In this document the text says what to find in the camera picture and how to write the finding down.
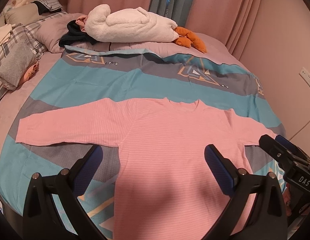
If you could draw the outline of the pink curtain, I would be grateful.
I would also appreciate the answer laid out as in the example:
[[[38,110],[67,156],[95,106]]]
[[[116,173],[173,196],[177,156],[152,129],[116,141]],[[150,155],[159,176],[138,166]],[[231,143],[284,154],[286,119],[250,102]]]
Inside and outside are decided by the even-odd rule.
[[[108,4],[112,11],[137,7],[148,10],[150,1],[68,0],[67,11],[88,14],[100,4]],[[185,28],[221,41],[238,59],[248,41],[260,2],[261,0],[193,0]]]

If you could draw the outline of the mauve pillow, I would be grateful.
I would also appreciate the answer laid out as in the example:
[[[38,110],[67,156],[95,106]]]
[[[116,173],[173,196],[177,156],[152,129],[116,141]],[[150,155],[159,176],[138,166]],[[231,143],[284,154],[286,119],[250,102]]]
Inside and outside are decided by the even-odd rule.
[[[61,53],[64,49],[59,46],[59,40],[68,33],[67,24],[78,18],[87,18],[87,15],[81,13],[63,14],[56,18],[47,19],[36,31],[36,39],[44,44],[49,52]]]

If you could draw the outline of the plaid pillow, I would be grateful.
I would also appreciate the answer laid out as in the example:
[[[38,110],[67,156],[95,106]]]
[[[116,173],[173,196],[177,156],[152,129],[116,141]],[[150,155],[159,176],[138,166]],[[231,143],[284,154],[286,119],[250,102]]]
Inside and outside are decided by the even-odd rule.
[[[27,25],[18,23],[9,32],[8,41],[0,45],[0,101],[8,91],[19,87],[28,69],[47,51],[36,38],[41,25],[65,15],[64,11],[57,12]]]

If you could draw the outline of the black garment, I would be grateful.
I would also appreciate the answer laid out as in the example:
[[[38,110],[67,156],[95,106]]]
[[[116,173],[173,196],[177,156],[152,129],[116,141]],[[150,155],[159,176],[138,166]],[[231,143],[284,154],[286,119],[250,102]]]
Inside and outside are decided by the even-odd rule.
[[[67,24],[68,32],[63,35],[59,40],[59,46],[71,46],[75,42],[89,42],[91,45],[96,44],[98,41],[90,37],[86,32],[80,29],[76,24],[76,20],[72,20]]]

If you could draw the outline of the white wall power strip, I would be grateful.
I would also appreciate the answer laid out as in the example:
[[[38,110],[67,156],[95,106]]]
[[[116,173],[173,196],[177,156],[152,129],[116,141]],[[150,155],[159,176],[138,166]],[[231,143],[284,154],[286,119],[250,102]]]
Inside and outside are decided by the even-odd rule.
[[[310,87],[310,72],[306,70],[306,68],[302,68],[299,72],[299,75],[302,77],[302,79],[307,83],[307,85]]]

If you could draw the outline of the blue grey patterned duvet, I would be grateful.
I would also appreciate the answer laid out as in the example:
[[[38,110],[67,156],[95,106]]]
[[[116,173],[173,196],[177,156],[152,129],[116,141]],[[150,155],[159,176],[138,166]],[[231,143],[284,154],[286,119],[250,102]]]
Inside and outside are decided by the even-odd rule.
[[[229,197],[205,158],[221,155],[251,174],[283,170],[258,145],[284,127],[256,76],[235,64],[183,54],[107,53],[69,47],[37,83],[0,104],[18,109],[0,155],[0,194],[19,214],[34,173],[57,175],[97,144],[103,160],[80,204],[109,239],[201,239]]]

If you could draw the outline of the grey folded cloth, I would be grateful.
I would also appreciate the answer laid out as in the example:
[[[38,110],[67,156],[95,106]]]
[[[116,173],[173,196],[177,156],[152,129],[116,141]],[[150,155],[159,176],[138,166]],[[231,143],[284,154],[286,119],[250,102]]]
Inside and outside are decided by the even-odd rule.
[[[6,89],[15,90],[27,69],[35,63],[36,52],[25,41],[15,44],[0,64],[0,81]]]

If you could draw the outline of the pink striped sweater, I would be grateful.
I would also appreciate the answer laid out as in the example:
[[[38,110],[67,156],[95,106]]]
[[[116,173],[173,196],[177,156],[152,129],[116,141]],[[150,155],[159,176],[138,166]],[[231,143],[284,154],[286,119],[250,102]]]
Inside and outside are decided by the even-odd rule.
[[[228,202],[212,175],[209,144],[251,171],[245,147],[276,135],[233,109],[163,99],[109,98],[33,114],[16,141],[34,146],[78,142],[117,147],[114,239],[201,239]]]

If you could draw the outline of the white fluffy folded blanket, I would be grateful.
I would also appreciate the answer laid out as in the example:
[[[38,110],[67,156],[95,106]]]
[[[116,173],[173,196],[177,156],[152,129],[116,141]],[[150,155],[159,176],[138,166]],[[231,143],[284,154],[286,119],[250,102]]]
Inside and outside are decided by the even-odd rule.
[[[101,4],[89,12],[84,29],[99,42],[168,43],[179,38],[176,27],[177,24],[172,19],[146,11],[142,7],[111,13],[108,4]]]

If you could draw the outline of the orange plush garment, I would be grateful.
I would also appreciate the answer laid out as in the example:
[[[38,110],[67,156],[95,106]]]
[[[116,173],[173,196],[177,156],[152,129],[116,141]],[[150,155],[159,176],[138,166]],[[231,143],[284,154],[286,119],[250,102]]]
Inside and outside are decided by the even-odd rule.
[[[175,32],[179,35],[179,38],[173,42],[179,46],[199,50],[202,53],[207,53],[207,47],[205,43],[193,32],[184,27],[176,27]]]

